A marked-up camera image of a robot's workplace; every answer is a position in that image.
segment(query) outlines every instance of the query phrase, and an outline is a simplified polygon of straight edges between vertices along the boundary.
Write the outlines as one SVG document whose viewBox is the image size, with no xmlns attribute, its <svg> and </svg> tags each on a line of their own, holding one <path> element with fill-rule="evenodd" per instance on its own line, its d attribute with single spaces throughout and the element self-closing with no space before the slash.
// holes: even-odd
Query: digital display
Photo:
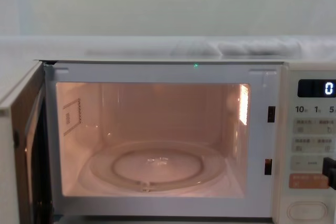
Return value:
<svg viewBox="0 0 336 224">
<path fill-rule="evenodd" d="M 336 80 L 299 80 L 298 97 L 336 97 Z"/>
</svg>

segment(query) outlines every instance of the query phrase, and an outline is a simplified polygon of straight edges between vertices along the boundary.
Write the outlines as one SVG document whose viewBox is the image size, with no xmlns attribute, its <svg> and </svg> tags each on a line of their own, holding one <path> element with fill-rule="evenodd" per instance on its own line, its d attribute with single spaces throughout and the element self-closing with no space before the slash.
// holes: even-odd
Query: orange button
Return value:
<svg viewBox="0 0 336 224">
<path fill-rule="evenodd" d="M 328 178 L 319 173 L 292 173 L 289 175 L 289 188 L 328 189 Z"/>
</svg>

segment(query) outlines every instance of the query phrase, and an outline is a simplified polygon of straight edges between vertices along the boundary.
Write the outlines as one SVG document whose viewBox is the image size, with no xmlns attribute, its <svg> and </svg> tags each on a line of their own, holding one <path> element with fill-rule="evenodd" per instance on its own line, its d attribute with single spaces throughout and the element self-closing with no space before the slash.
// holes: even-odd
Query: door release button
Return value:
<svg viewBox="0 0 336 224">
<path fill-rule="evenodd" d="M 295 221 L 317 221 L 323 219 L 327 211 L 322 202 L 296 202 L 289 206 L 287 215 Z"/>
</svg>

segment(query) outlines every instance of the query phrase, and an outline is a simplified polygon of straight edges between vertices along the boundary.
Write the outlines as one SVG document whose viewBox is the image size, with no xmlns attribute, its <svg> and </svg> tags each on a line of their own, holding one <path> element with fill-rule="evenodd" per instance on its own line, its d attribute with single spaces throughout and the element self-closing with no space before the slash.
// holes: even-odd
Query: white wall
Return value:
<svg viewBox="0 0 336 224">
<path fill-rule="evenodd" d="M 332 35 L 335 0 L 18 0 L 23 34 Z M 0 0 L 0 34 L 16 29 Z"/>
<path fill-rule="evenodd" d="M 0 0 L 0 35 L 15 35 L 18 32 L 16 0 Z"/>
</svg>

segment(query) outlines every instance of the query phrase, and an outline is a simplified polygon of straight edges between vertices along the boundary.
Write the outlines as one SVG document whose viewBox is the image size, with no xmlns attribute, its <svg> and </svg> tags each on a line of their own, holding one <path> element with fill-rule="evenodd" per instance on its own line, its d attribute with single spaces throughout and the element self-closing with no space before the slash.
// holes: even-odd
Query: microwave oven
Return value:
<svg viewBox="0 0 336 224">
<path fill-rule="evenodd" d="M 336 62 L 279 55 L 29 61 L 0 100 L 20 223 L 332 224 Z"/>
</svg>

